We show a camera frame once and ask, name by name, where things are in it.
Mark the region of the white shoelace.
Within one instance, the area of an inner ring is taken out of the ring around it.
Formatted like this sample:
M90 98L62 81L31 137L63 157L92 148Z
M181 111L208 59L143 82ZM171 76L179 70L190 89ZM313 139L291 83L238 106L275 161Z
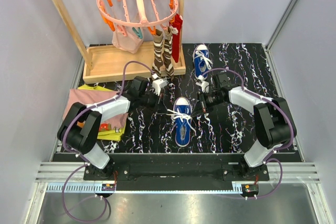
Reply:
M188 114L185 113L181 113L181 112L177 112L177 111L173 111L168 109L167 110L169 112L169 115L172 120L178 120L180 119L181 122L183 122L184 120L186 121L187 125L191 128L192 131L194 131L196 133L196 129L194 129L191 125L191 121L192 121L192 117Z

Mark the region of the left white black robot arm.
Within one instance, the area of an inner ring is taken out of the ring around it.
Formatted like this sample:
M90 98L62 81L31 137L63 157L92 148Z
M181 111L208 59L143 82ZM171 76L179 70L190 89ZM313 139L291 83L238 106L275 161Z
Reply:
M161 99L161 90L167 85L166 78L152 75L152 83L144 77L135 77L131 85L105 101L94 104L74 103L66 114L57 132L64 149L76 153L103 180L113 175L110 157L97 143L102 122L128 113L140 106L156 108Z

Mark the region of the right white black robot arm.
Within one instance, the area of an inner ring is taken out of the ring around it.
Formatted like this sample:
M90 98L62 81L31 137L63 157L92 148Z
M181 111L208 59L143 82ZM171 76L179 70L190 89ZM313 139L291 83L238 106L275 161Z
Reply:
M232 84L225 73L213 76L213 87L204 77L198 76L201 87L192 117L210 113L222 103L237 105L254 116L256 141L238 163L239 176L250 180L263 170L266 158L283 145L292 142L297 131L284 98L265 98L243 86Z

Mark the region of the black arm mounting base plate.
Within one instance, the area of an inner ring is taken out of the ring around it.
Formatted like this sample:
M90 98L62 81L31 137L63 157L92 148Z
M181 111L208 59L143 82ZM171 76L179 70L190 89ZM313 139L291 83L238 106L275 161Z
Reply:
M249 168L242 154L110 154L107 166L85 168L84 180L130 181L139 177L209 177L224 181L269 180L268 168Z

